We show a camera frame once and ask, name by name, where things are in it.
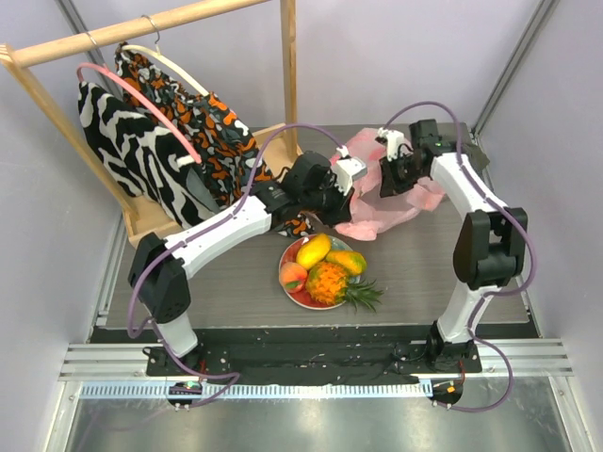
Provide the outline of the pink plastic bag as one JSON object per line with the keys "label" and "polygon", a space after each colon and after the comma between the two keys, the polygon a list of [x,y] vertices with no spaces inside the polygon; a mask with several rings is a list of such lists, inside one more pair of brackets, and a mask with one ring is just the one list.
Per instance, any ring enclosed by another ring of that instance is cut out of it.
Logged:
{"label": "pink plastic bag", "polygon": [[428,177],[418,180],[403,194],[380,196],[382,172],[379,160],[386,155],[385,147],[376,141],[378,130],[364,128],[347,142],[350,154],[365,162],[367,175],[354,183],[350,201],[349,222],[334,229],[344,236],[372,241],[377,235],[415,218],[423,211],[432,211],[445,198],[444,190]]}

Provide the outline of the fake yellow mango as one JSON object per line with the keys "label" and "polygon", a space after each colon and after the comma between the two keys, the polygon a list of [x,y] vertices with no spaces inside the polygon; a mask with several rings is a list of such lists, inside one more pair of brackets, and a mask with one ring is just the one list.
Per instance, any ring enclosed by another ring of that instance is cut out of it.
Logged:
{"label": "fake yellow mango", "polygon": [[331,247],[330,237],[326,234],[318,234],[300,247],[296,255],[296,263],[309,270],[326,257]]}

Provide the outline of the fake orange mango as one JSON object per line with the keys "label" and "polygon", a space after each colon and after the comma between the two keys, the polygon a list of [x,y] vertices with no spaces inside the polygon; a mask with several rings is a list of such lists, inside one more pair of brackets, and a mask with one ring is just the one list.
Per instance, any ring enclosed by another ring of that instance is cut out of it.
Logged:
{"label": "fake orange mango", "polygon": [[331,250],[326,255],[325,260],[344,267],[351,276],[359,276],[367,269],[367,261],[358,251]]}

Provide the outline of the olive green cloth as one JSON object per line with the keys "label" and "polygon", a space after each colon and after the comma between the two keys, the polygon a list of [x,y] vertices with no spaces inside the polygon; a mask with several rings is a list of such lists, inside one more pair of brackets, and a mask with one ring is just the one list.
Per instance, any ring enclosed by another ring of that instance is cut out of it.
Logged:
{"label": "olive green cloth", "polygon": [[464,143],[463,152],[467,155],[473,170],[477,172],[479,176],[482,176],[483,171],[490,164],[490,159],[482,148],[474,143]]}

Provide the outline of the fake peach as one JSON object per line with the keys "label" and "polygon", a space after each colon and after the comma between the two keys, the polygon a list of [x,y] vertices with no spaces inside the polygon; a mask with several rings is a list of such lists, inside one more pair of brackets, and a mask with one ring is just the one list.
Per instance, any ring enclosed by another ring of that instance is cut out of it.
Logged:
{"label": "fake peach", "polygon": [[284,263],[279,270],[279,283],[287,293],[300,292],[305,287],[308,271],[295,262]]}

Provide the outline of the fake pineapple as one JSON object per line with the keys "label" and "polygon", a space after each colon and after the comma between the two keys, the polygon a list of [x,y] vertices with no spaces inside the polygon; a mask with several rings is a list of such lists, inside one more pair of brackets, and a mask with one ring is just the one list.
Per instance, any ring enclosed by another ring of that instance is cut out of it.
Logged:
{"label": "fake pineapple", "polygon": [[383,295],[383,290],[375,282],[352,276],[344,267],[329,262],[320,262],[309,270],[305,290],[321,304],[337,306],[348,303],[355,310],[362,307],[373,313]]}

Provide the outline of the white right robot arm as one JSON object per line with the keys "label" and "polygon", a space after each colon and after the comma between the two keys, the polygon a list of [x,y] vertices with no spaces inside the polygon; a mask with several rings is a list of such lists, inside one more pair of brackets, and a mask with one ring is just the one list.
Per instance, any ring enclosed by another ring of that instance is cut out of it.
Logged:
{"label": "white right robot arm", "polygon": [[457,279],[423,352],[434,372],[450,372],[476,356],[475,328],[493,297],[522,272],[528,216],[510,208],[480,179],[460,141],[444,139],[434,120],[411,124],[410,134],[380,128],[381,197],[409,190],[424,177],[437,183],[463,220],[453,251]]}

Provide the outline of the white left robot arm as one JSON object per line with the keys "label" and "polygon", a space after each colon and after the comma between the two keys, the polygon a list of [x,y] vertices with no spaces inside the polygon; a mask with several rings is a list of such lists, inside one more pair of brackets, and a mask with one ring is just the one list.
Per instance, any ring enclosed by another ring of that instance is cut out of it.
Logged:
{"label": "white left robot arm", "polygon": [[167,361],[176,373],[191,375],[201,362],[199,339],[187,315],[189,280],[226,251],[301,212],[328,226],[349,221],[353,184],[366,173],[363,161],[344,152],[334,162],[307,152],[281,179],[254,183],[238,202],[197,226],[140,240],[128,281],[169,348]]}

